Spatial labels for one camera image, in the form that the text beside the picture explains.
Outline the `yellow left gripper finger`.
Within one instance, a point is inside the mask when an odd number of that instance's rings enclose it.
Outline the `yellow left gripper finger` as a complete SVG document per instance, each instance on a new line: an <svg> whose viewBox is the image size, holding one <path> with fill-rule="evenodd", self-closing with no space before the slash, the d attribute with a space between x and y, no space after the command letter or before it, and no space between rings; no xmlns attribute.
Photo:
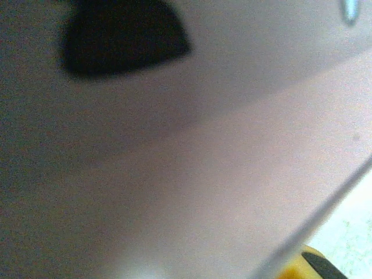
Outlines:
<svg viewBox="0 0 372 279"><path fill-rule="evenodd" d="M346 279L321 252L305 245L277 276L278 279Z"/></svg>

